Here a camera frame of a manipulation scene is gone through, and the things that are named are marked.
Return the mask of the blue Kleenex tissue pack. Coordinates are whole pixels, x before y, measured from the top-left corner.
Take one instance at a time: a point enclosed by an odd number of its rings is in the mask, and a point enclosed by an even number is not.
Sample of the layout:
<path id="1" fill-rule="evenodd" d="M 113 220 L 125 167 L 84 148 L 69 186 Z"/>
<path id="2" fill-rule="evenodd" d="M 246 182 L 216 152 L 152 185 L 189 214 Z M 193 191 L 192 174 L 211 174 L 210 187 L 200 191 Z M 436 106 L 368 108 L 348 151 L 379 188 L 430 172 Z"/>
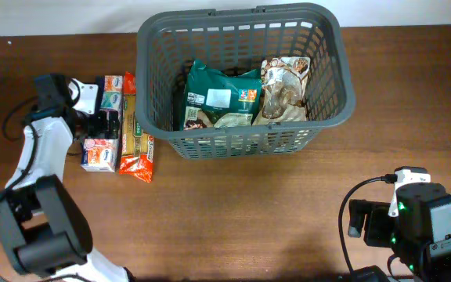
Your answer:
<path id="1" fill-rule="evenodd" d="M 121 124 L 123 80 L 123 77 L 119 75 L 107 75 L 98 77 L 96 80 L 101 90 L 99 110 L 119 111 Z M 81 157 L 83 169 L 88 172 L 115 172 L 120 151 L 120 137 L 121 131 L 119 139 L 84 139 Z"/>

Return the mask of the orange spaghetti packet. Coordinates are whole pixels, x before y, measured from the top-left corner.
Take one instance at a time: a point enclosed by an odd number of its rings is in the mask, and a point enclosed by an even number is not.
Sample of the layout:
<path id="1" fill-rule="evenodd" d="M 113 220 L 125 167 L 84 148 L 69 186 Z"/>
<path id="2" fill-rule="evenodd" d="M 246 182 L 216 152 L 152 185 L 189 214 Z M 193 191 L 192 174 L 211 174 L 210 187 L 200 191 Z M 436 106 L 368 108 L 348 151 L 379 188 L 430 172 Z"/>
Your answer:
<path id="1" fill-rule="evenodd" d="M 121 162 L 118 172 L 151 183 L 154 138 L 143 130 L 136 118 L 135 108 L 135 75 L 126 71 L 123 81 Z"/>

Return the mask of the dark green snack bag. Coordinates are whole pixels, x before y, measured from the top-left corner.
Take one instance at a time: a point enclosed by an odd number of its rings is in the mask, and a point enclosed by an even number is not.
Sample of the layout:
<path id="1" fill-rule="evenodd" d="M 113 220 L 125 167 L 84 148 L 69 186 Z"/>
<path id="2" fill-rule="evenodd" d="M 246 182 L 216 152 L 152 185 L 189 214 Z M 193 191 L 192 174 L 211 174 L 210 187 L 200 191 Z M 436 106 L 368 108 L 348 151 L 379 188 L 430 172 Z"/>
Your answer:
<path id="1" fill-rule="evenodd" d="M 228 76 L 195 60 L 184 88 L 179 129 L 250 126 L 261 94 L 259 69 Z"/>

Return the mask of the grey plastic slotted basket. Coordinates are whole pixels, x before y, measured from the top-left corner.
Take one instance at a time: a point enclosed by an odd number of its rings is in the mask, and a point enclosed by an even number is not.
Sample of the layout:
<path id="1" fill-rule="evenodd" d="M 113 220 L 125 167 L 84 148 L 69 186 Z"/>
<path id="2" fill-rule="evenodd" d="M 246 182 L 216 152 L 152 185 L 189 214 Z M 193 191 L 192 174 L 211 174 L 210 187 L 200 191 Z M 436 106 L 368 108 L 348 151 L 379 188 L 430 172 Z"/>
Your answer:
<path id="1" fill-rule="evenodd" d="M 296 152 L 355 109 L 340 26 L 321 5 L 158 13 L 139 28 L 136 47 L 136 117 L 143 129 L 186 159 Z M 179 130 L 182 95 L 195 60 L 236 76 L 281 56 L 310 60 L 306 121 Z"/>

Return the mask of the beige Pantree pouch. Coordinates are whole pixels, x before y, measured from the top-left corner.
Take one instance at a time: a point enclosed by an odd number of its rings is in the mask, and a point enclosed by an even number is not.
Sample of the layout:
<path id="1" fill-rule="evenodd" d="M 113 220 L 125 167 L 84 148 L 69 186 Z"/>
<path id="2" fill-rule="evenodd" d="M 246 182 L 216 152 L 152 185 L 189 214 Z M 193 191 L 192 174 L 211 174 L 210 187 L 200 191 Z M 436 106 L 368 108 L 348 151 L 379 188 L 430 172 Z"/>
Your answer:
<path id="1" fill-rule="evenodd" d="M 307 121 L 305 90 L 311 60 L 284 56 L 264 60 L 261 65 L 263 97 L 253 125 Z"/>

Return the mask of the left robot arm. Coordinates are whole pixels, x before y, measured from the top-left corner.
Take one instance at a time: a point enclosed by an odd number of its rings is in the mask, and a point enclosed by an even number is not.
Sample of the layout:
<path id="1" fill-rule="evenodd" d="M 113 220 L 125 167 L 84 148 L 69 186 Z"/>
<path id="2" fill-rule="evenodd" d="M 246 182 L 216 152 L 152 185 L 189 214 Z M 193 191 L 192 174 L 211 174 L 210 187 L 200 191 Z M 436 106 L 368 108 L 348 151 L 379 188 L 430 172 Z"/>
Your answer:
<path id="1" fill-rule="evenodd" d="M 83 83 L 63 74 L 34 79 L 36 96 L 23 126 L 24 145 L 16 171 L 0 191 L 0 244 L 13 269 L 41 281 L 133 281 L 125 267 L 93 246 L 87 219 L 63 185 L 63 171 L 74 141 L 106 135 L 100 113 L 106 79 Z M 0 274 L 0 281 L 5 278 Z"/>

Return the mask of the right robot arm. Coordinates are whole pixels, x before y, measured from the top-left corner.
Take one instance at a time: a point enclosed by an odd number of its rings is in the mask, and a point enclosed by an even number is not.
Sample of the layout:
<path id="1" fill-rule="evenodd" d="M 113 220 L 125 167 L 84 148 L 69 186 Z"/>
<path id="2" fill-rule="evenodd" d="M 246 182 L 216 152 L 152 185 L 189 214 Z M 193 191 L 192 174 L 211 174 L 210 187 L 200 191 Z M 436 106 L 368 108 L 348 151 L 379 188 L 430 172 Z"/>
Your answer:
<path id="1" fill-rule="evenodd" d="M 350 201 L 348 235 L 391 249 L 418 280 L 451 281 L 451 194 L 439 183 L 410 183 L 395 195 L 395 216 L 387 203 Z"/>

